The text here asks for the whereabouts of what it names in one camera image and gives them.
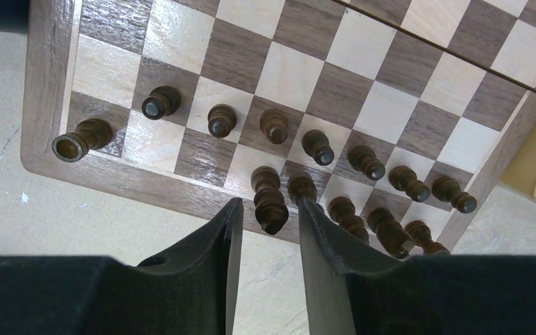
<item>chess piece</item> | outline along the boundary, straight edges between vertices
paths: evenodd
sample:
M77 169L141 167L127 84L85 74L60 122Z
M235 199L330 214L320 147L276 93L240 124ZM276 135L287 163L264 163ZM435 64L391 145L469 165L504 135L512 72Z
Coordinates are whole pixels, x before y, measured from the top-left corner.
M181 105L181 96L177 89L170 86L157 87L142 102L142 113L150 120L174 114Z
M227 137L237 124L235 110L227 105L216 105L209 112L209 133L217 138Z
M61 161L74 163L87 155L90 149L101 149L112 141L114 132L108 122L87 119L74 132L58 136L52 141L52 151Z
M414 248L412 237L405 232L393 215L385 208L377 208L366 218L370 229L377 234L377 239L393 257L401 260Z
M469 214L477 208L477 200L467 192L463 192L459 182L451 177L441 177L433 184L432 193L442 202L451 202L453 208Z
M366 145L358 145L348 152L348 162L370 180L379 180L385 175L385 165L377 159L375 152Z
M431 190L416 178L416 172L405 165L397 166L389 173L389 182L415 202L423 202L431 196Z
M356 209L350 199L346 197L333 199L327 205L327 212L333 222L340 225L340 228L346 230L365 244L369 244L369 234L364 229L364 222L360 217L355 215Z
M310 177L302 176L289 181L288 195L290 201L299 206L299 200L302 198L308 198L311 201L316 202L318 199L318 190Z
M329 140L322 131L308 131L301 141L303 150L313 157L319 165L329 165L334 161L334 150L329 146Z
M450 255L451 253L438 242L434 242L431 229L422 221L412 221L405 231L414 239L417 246L424 249L425 255Z
M251 174L251 187L255 192L255 219L262 230L270 235L276 234L288 220L285 198L278 191L281 187L278 174L271 167L259 167Z
M282 144L288 137L285 113L277 109L265 110L260 116L260 130L272 144Z

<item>brown square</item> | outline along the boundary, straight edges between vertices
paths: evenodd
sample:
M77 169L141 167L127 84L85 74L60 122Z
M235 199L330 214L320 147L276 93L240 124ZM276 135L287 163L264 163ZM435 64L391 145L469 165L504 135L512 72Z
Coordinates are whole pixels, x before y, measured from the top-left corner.
M153 0L83 1L79 32L122 49L142 52Z
M306 113L352 128L371 86L373 80L325 63Z
M216 82L254 93L269 48L268 38L215 19L200 74Z
M108 122L114 131L114 137L108 145L97 151L119 158L122 156L126 126L130 115L131 111L128 108L72 91L66 131L75 131L75 127L86 119L102 119Z
M350 4L365 12L400 25L412 0L351 0Z
M325 60L344 10L332 0L287 0L273 40Z
M135 95L133 96L133 109L140 111L142 102L149 96L149 93L156 87L165 85L174 87L179 91L181 105L174 114L163 119L180 126L186 126L198 85L198 75L162 61L144 56L141 58Z
M281 110L285 113L287 118L288 137L282 144L272 144L260 130L260 117L265 110L271 108ZM246 118L246 123L241 130L239 143L278 157L287 158L302 119L303 113L298 110L293 110L292 108L278 103L273 103L270 100L254 96Z
M188 6L192 9L199 10L212 17L216 16L216 10L218 9L218 3L220 0L173 0L182 5Z
M186 128L175 173L223 186L237 144Z
M398 147L436 159L458 121L455 114L419 101L403 129Z
M444 176L451 177L457 180L459 185L461 185L461 190L463 190L473 177L473 173L463 171L452 165L435 162L433 168L429 172L429 175L424 180L424 184L426 184L430 189L432 189L434 182ZM444 209L445 211L451 211L451 209L453 209L450 202L441 202L433 195L431 195L424 203L440 209Z
M466 119L502 131L526 90L487 73L463 113Z
M367 216L375 209L382 207L390 211L397 222L401 222L411 204L411 199L374 188L361 211L360 217L364 220L365 226L368 227Z
M420 97L442 50L398 31L377 74L377 81Z
M358 181L369 186L375 186L377 181L370 180L363 173L356 171L348 162L348 152L357 145L366 145L370 147L381 163L386 164L389 157L392 155L394 145L389 142L385 142L379 138L369 136L358 131L352 131L348 137L348 141L344 146L344 149L340 153L338 163L334 168L334 174L336 176L344 177L346 179Z
M482 0L472 0L451 39L449 50L490 67L516 17Z
M296 207L296 204L293 204L290 201L290 196L288 195L288 183L291 179L296 177L310 177L315 184L315 188L318 190L318 202L325 190L325 186L331 177L330 173L316 170L312 167L298 164L292 161L286 161L283 171L281 172L281 193L285 197L285 204L289 207Z

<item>chessboard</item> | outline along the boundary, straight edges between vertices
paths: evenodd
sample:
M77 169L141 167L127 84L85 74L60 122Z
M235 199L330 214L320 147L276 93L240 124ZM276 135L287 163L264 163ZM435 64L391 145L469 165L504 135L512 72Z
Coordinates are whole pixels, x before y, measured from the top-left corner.
M536 89L536 0L342 0Z
M275 237L288 241L298 241L298 231L287 185L308 174L320 204L346 196L363 219L384 207L402 225L424 221L433 239L452 248L475 213L433 196L413 202L387 176L373 181L356 171L349 150L369 146L388 172L407 165L428 187L454 178L479 208L536 121L536 93L331 0L37 6L34 15L51 16L30 28L29 57L36 60L28 81L42 91L26 89L28 170L202 218L241 197L245 228L262 233L250 178L268 166L280 175L290 212ZM59 30L49 30L54 26ZM54 51L41 50L44 40ZM181 105L150 120L142 103L161 86L177 89ZM207 115L220 104L237 113L225 138L208 130ZM268 109L288 120L282 144L260 130ZM111 143L76 163L44 150L90 118L111 125ZM318 165L303 150L311 130L328 137L331 164Z

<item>chess king piece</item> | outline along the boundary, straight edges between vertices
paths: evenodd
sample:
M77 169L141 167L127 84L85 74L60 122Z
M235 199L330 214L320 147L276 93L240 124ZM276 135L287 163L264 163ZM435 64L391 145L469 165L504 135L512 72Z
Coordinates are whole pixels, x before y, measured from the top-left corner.
M282 144L288 137L285 113L277 109L265 110L260 116L260 130L273 144Z
M348 152L348 162L370 180L379 180L385 176L385 165L377 159L375 152L366 145L357 145Z
M451 206L464 214L477 208L477 200L467 192L463 192L459 182L451 177L441 177L433 184L432 193L442 202L451 202Z
M431 196L431 190L416 178L416 172L405 165L394 167L389 173L389 182L415 202L423 202Z
M350 199L347 197L333 199L327 205L327 212L333 222L340 225L340 228L346 230L365 244L369 244L369 234L364 229L364 222L360 217L355 215L356 209Z
M270 235L279 232L288 220L288 208L278 188L281 180L274 169L262 166L251 174L251 187L255 192L255 219L262 230Z
M288 183L288 195L290 201L299 206L299 200L308 198L313 202L317 202L318 190L309 176L295 177Z
M424 249L425 255L450 255L449 250L442 244L434 242L431 229L422 221L412 221L405 231L414 239L417 246Z
M174 114L181 104L181 96L177 89L169 86L157 87L142 102L142 113L150 120Z
M414 248L412 237L405 232L387 209L375 209L367 216L366 222L391 256L401 260L406 258L410 250Z
M52 141L52 151L61 161L74 163L87 155L90 149L101 149L112 141L114 132L109 123L87 119L69 132Z
M329 165L334 161L334 150L329 146L329 140L322 131L308 131L301 140L303 150L313 157L319 165Z
M217 138L227 137L237 124L237 113L227 105L216 105L209 112L209 133Z

